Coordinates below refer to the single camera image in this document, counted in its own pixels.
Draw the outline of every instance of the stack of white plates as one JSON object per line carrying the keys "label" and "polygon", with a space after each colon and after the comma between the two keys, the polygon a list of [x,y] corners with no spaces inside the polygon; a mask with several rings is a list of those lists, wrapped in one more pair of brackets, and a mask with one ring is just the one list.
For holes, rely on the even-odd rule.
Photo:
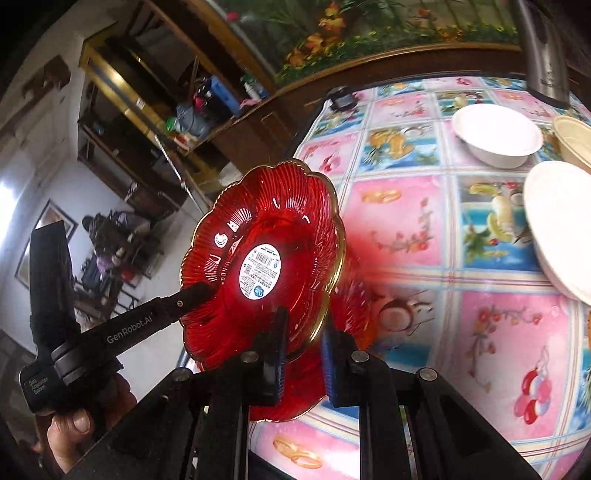
{"label": "stack of white plates", "polygon": [[591,304],[591,175],[542,162],[525,181],[524,200],[542,270],[561,293]]}

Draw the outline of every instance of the screw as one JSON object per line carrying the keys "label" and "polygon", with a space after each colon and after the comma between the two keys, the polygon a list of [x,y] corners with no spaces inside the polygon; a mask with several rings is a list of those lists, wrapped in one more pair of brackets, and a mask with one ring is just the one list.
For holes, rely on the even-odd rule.
{"label": "screw", "polygon": [[369,360],[369,354],[363,350],[356,350],[351,354],[351,360],[356,364],[363,364]]}
{"label": "screw", "polygon": [[173,370],[173,380],[175,382],[184,382],[191,377],[193,373],[188,368],[176,368]]}
{"label": "screw", "polygon": [[253,351],[242,352],[240,360],[242,360],[246,364],[253,364],[258,360],[258,353]]}
{"label": "screw", "polygon": [[418,375],[427,382],[432,382],[437,378],[437,372],[432,368],[422,368]]}

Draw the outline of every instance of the picture frame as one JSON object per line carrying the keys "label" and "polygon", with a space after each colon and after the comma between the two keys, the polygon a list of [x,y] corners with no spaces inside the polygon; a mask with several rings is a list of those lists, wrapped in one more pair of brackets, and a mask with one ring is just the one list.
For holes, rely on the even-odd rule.
{"label": "picture frame", "polygon": [[[34,229],[41,228],[42,226],[49,225],[50,223],[59,222],[61,220],[63,220],[66,227],[66,238],[69,242],[72,238],[72,235],[74,235],[76,228],[78,227],[78,223],[76,223],[68,214],[66,214],[64,210],[59,208],[51,199],[48,200],[43,207],[43,211],[37,219]],[[18,261],[17,271],[14,274],[14,277],[27,289],[29,288],[30,245],[31,239],[29,238],[27,245],[21,254],[21,258]]]}

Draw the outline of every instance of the pink tablecloth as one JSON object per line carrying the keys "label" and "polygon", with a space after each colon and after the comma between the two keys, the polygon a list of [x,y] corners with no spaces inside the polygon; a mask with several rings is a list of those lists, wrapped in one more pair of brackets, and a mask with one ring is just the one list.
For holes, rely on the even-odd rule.
{"label": "pink tablecloth", "polygon": [[[591,437],[589,308],[541,273],[522,187],[534,164],[561,159],[552,119],[591,124],[591,113],[574,97],[570,111],[558,111],[522,81],[491,77],[397,83],[358,99],[344,114],[325,105],[295,156],[336,187],[374,298],[370,350],[395,368],[440,371],[544,479],[561,478]],[[451,126],[473,103],[531,118],[543,148],[515,170],[481,163]],[[251,449],[295,478],[359,478],[355,409],[324,401],[298,420],[252,429]],[[292,462],[277,438],[322,466]]]}

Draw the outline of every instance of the stainless steel kettle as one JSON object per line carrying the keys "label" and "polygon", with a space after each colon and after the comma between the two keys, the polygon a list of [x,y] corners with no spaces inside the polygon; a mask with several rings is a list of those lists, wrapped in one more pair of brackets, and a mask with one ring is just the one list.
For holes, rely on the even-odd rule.
{"label": "stainless steel kettle", "polygon": [[527,88],[549,105],[570,107],[566,58],[556,26],[529,0],[509,0],[527,61]]}

